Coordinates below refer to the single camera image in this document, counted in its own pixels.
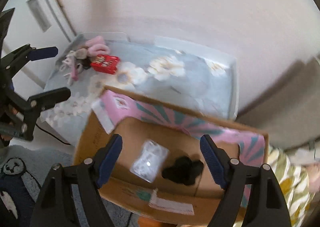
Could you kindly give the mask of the pink hair clip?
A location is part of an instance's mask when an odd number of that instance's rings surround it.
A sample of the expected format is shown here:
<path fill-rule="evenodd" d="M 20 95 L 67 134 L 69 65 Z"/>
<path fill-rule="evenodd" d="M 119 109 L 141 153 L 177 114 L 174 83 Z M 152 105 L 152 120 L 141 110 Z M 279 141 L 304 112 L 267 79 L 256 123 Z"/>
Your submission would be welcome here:
<path fill-rule="evenodd" d="M 67 56 L 59 67 L 60 72 L 66 72 L 63 76 L 67 79 L 67 84 L 71 86 L 75 81 L 78 80 L 78 75 L 83 71 L 81 63 L 77 62 L 74 56 Z"/>

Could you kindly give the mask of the pink fluffy scrunchie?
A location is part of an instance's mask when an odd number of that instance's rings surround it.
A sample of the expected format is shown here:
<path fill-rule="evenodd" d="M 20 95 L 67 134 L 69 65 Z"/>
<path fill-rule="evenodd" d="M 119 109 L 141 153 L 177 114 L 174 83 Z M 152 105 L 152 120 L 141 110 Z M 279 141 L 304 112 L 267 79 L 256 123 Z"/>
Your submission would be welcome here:
<path fill-rule="evenodd" d="M 85 42 L 88 57 L 96 57 L 97 55 L 109 55 L 110 48 L 105 44 L 102 36 L 96 36 L 89 41 Z"/>

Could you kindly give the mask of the black cloth item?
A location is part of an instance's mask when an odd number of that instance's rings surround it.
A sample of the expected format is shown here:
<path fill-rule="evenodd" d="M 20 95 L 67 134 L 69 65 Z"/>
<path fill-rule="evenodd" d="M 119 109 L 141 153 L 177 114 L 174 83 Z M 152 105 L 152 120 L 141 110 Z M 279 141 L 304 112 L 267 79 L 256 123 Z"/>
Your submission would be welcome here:
<path fill-rule="evenodd" d="M 191 186 L 195 185 L 203 169 L 204 163 L 200 160 L 192 161 L 189 157 L 182 156 L 176 159 L 174 165 L 163 169 L 162 177 L 176 184 Z"/>

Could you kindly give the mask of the red milk carton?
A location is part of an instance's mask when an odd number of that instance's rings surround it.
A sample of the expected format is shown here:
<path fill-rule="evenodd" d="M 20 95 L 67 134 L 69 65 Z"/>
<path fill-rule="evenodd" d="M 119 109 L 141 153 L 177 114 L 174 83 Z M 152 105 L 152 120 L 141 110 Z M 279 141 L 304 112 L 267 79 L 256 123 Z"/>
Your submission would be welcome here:
<path fill-rule="evenodd" d="M 97 55 L 91 62 L 91 67 L 96 72 L 115 74 L 120 63 L 120 58 L 111 55 Z"/>

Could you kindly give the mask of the yellow floral bedding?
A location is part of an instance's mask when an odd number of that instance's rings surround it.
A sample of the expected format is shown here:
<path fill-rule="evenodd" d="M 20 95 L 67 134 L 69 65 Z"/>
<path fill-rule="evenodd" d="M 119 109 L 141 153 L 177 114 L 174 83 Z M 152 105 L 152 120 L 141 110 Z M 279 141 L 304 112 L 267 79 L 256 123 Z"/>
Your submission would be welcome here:
<path fill-rule="evenodd" d="M 319 148 L 284 151 L 269 145 L 267 163 L 285 197 L 291 225 L 302 226 L 312 200 L 319 192 Z"/>

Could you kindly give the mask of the clear plastic packet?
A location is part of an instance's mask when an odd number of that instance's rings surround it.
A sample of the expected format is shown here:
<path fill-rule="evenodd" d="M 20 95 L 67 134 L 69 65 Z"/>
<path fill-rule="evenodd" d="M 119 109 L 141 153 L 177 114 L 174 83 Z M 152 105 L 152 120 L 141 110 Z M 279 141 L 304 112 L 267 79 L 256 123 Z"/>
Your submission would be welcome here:
<path fill-rule="evenodd" d="M 168 154 L 167 148 L 149 139 L 142 145 L 140 155 L 131 165 L 130 172 L 148 183 L 152 183 Z"/>

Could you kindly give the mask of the grey panda rug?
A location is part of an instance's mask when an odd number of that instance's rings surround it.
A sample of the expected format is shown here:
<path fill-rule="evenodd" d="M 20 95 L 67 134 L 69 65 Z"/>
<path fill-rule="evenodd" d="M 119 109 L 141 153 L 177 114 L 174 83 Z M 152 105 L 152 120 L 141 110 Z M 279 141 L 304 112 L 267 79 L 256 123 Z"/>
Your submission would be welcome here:
<path fill-rule="evenodd" d="M 71 166 L 71 155 L 56 149 L 29 150 L 20 145 L 1 150 L 1 226 L 29 226 L 34 205 L 55 163 Z"/>

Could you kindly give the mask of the pink brown cardboard box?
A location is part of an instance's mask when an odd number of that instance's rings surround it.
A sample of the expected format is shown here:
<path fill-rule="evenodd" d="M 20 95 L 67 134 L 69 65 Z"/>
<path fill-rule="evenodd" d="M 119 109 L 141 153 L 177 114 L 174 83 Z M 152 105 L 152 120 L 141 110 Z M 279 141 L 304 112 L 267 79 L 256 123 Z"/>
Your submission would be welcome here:
<path fill-rule="evenodd" d="M 259 167 L 267 161 L 267 133 L 107 86 L 93 104 L 76 146 L 74 163 L 93 157 L 115 133 L 121 135 L 123 148 L 100 194 L 124 209 L 159 222 L 207 225 L 223 189 L 215 184 L 208 168 L 189 186 L 164 179 L 160 173 L 151 183 L 136 176 L 130 168 L 146 141 L 168 149 L 164 168 L 181 156 L 202 161 L 203 135 L 210 135 L 218 147 L 245 165 Z"/>

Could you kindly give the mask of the light blue floral cloth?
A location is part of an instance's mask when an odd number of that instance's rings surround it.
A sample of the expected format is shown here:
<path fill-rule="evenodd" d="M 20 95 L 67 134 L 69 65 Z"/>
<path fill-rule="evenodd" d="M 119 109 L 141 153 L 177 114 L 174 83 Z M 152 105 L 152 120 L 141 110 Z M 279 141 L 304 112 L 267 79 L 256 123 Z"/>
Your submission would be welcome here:
<path fill-rule="evenodd" d="M 83 70 L 69 80 L 70 68 L 60 55 L 46 90 L 68 87 L 69 100 L 45 111 L 48 123 L 71 145 L 77 145 L 103 87 L 111 86 L 204 115 L 235 119 L 238 113 L 238 72 L 235 57 L 220 50 L 179 39 L 157 36 L 136 43 L 121 32 L 101 34 L 111 54 L 120 59 L 114 75 Z"/>

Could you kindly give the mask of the grey bed frame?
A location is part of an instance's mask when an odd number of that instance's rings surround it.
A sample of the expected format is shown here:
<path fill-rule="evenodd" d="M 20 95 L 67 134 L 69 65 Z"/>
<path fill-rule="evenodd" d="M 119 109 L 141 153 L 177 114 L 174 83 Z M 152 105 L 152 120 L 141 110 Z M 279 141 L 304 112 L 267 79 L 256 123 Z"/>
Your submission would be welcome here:
<path fill-rule="evenodd" d="M 237 121 L 267 132 L 270 144 L 285 150 L 319 137 L 319 57 Z"/>

